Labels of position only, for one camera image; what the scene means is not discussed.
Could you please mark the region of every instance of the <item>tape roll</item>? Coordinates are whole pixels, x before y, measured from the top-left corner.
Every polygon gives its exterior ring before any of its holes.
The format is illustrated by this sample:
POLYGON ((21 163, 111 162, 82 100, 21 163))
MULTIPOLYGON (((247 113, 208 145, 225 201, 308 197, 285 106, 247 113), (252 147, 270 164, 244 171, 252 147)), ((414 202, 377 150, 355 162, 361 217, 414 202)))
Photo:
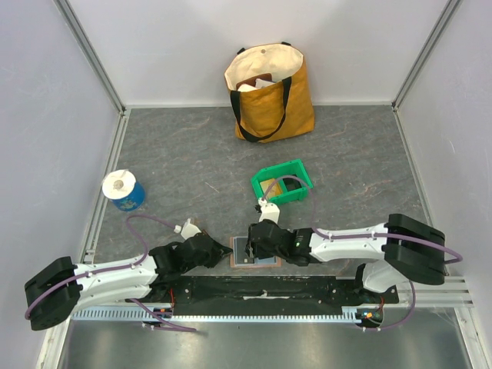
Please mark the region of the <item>tape roll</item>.
POLYGON ((113 171, 102 181, 102 193, 123 211, 138 208, 145 199, 145 191, 128 169, 113 171))

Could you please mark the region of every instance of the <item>green crate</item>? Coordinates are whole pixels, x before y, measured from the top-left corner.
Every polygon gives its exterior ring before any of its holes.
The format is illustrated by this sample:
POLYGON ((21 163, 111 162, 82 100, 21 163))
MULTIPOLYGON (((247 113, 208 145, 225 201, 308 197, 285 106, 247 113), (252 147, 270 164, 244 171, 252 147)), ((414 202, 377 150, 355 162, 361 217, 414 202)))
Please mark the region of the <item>green crate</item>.
MULTIPOLYGON (((274 165, 272 167, 263 168, 256 175, 254 175, 251 179, 251 184, 253 185, 253 191, 256 198, 263 197, 263 190, 260 185, 261 182, 268 179, 275 179, 281 177, 282 175, 295 175, 306 182, 310 188, 313 188, 311 179, 309 178, 301 159, 295 159, 293 161, 287 161, 286 163, 274 165)), ((274 204, 280 205, 289 201, 302 200, 309 194, 309 190, 304 186, 302 186, 302 188, 289 191, 287 187, 285 187, 284 181, 279 181, 278 183, 282 189, 282 194, 269 199, 269 201, 274 204)))

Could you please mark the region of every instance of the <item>purple tube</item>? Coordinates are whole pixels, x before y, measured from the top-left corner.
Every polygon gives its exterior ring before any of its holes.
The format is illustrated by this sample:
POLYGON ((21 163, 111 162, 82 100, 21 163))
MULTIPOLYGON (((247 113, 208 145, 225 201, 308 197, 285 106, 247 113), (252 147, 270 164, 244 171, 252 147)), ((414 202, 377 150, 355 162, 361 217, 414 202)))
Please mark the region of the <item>purple tube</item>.
POLYGON ((72 277, 69 277, 61 282, 58 282, 57 284, 55 284, 54 286, 51 286, 48 290, 46 290, 45 292, 43 292, 42 294, 40 294, 38 296, 38 298, 36 298, 32 304, 29 305, 28 309, 25 311, 24 313, 24 318, 26 320, 29 320, 30 316, 31 316, 31 313, 32 313, 32 310, 34 308, 36 308, 36 306, 39 305, 39 303, 41 301, 43 301, 45 298, 47 298, 47 296, 49 296, 50 294, 52 294, 54 291, 58 290, 59 288, 61 287, 64 287, 66 286, 67 284, 73 282, 73 281, 77 281, 78 279, 81 279, 81 278, 86 278, 89 276, 89 273, 92 273, 92 274, 99 274, 99 273, 104 273, 106 271, 120 271, 122 269, 128 269, 128 268, 131 268, 132 266, 134 265, 139 265, 141 264, 145 259, 146 257, 148 256, 148 245, 147 245, 147 242, 145 242, 145 239, 141 236, 141 234, 139 234, 130 224, 130 219, 132 218, 146 218, 146 219, 151 219, 153 221, 156 221, 158 223, 161 223, 171 229, 175 229, 175 225, 173 225, 172 223, 169 223, 165 220, 162 220, 162 219, 159 219, 159 218, 156 218, 152 215, 147 215, 147 214, 133 214, 133 215, 130 215, 126 218, 126 226, 128 227, 128 230, 141 242, 142 246, 144 247, 144 253, 143 255, 141 256, 140 259, 138 259, 135 263, 132 263, 132 264, 128 264, 128 265, 120 265, 120 266, 117 266, 117 267, 109 267, 109 268, 102 268, 102 269, 96 269, 94 271, 86 271, 85 273, 81 273, 81 274, 78 274, 78 275, 74 275, 72 277))
MULTIPOLYGON (((307 188, 307 190, 309 191, 309 195, 313 199, 313 211, 312 211, 312 216, 311 216, 311 227, 313 229, 313 232, 315 234, 317 234, 318 236, 320 236, 321 238, 324 238, 324 239, 330 238, 330 236, 328 236, 328 234, 322 233, 318 228, 316 228, 314 226, 314 217, 316 216, 316 204, 317 204, 317 202, 316 202, 316 199, 314 197, 313 191, 308 186, 308 184, 305 181, 303 181, 302 179, 296 177, 295 175, 282 175, 281 177, 276 178, 272 183, 270 183, 270 185, 268 186, 267 190, 263 193, 263 198, 262 199, 265 200, 266 197, 267 197, 268 192, 270 192, 270 190, 279 181, 281 181, 284 178, 294 179, 294 180, 298 181, 299 183, 301 183, 303 186, 305 186, 307 188)), ((373 235, 371 233, 364 233, 364 234, 340 234, 340 235, 332 235, 331 236, 331 239, 332 240, 351 240, 351 239, 357 239, 357 238, 372 238, 372 237, 373 237, 373 235)), ((460 261, 463 260, 463 256, 461 256, 460 254, 458 254, 456 251, 451 250, 450 248, 446 248, 444 246, 441 246, 440 244, 436 244, 434 242, 422 240, 420 238, 411 237, 411 236, 405 236, 405 235, 402 235, 402 234, 386 234, 386 233, 376 233, 376 234, 374 234, 374 237, 377 237, 377 238, 381 238, 381 237, 395 238, 395 239, 402 240, 402 241, 415 242, 415 243, 418 243, 418 244, 422 244, 424 246, 428 246, 429 248, 435 248, 436 250, 443 251, 445 253, 448 253, 450 255, 453 255, 454 256, 454 259, 446 260, 444 262, 445 264, 459 263, 460 261)))

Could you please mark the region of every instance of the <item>aluminum frame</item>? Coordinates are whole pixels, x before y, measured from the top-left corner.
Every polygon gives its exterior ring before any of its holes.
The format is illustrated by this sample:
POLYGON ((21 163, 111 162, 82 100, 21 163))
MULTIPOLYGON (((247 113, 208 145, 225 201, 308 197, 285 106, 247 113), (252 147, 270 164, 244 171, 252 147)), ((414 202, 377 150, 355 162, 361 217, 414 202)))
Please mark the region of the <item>aluminum frame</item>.
POLYGON ((99 59, 97 53, 92 47, 91 42, 89 41, 87 35, 85 34, 84 29, 80 21, 77 18, 72 6, 70 5, 69 0, 53 0, 61 15, 67 22, 68 27, 71 30, 71 33, 74 35, 77 43, 82 49, 87 61, 91 65, 94 73, 98 76, 99 81, 101 81, 103 87, 108 94, 108 97, 111 100, 111 103, 115 106, 116 110, 119 112, 125 111, 125 105, 121 101, 118 93, 114 85, 111 83, 111 79, 108 77, 108 73, 106 73, 105 68, 102 66, 101 60, 99 59))
POLYGON ((425 62, 429 59, 429 56, 431 55, 444 30, 446 29, 446 26, 449 24, 450 20, 458 9, 461 1, 462 0, 448 0, 447 4, 444 6, 439 19, 432 28, 432 31, 430 31, 430 34, 427 37, 427 40, 425 41, 421 52, 417 56, 414 65, 412 65, 412 68, 405 78, 400 91, 397 93, 397 96, 393 101, 392 105, 395 109, 398 109, 401 106, 403 100, 407 97, 408 91, 411 89, 418 75, 421 73, 425 62))

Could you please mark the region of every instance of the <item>gray floor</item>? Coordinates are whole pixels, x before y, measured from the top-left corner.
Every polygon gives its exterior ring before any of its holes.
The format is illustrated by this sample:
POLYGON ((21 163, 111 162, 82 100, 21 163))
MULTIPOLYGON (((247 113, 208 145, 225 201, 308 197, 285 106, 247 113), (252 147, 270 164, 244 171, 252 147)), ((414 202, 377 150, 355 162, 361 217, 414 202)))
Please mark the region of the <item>gray floor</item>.
MULTIPOLYGON (((130 115, 118 161, 143 184, 141 209, 181 223, 195 218, 217 241, 246 235, 258 221, 251 177, 260 169, 295 158, 304 162, 314 184, 317 226, 359 228, 401 212, 424 221, 424 213, 389 106, 316 107, 314 132, 266 145, 234 136, 230 108, 138 109, 130 115)), ((310 199, 281 206, 280 226, 310 226, 310 199)), ((126 213, 108 204, 95 254, 96 262, 129 258, 141 245, 125 228, 126 213)), ((167 228, 135 219, 151 247, 179 241, 167 228)), ((298 268, 238 270, 223 260, 216 268, 191 274, 353 275, 359 261, 332 261, 298 268)))
MULTIPOLYGON (((118 168, 135 173, 147 191, 137 212, 169 221, 196 218, 222 244, 258 220, 251 177, 294 158, 304 162, 317 197, 317 225, 359 228, 401 212, 424 221, 414 179, 390 107, 316 108, 314 132, 253 145, 234 137, 230 108, 131 112, 118 168)), ((141 245, 124 226, 126 213, 105 212, 96 262, 129 258, 141 245)), ((309 226, 311 200, 281 206, 280 225, 309 226)), ((148 220, 135 227, 152 247, 179 238, 148 220)), ((346 274, 361 261, 260 271, 231 270, 229 260, 194 274, 346 274)), ((406 311, 387 309, 385 323, 406 311)), ((60 368, 353 368, 470 367, 452 310, 418 311, 398 329, 362 334, 337 324, 194 324, 199 334, 152 332, 138 324, 72 322, 60 368)))
POLYGON ((193 326, 200 333, 72 322, 58 369, 471 369, 452 310, 417 311, 404 327, 383 333, 342 324, 193 326))

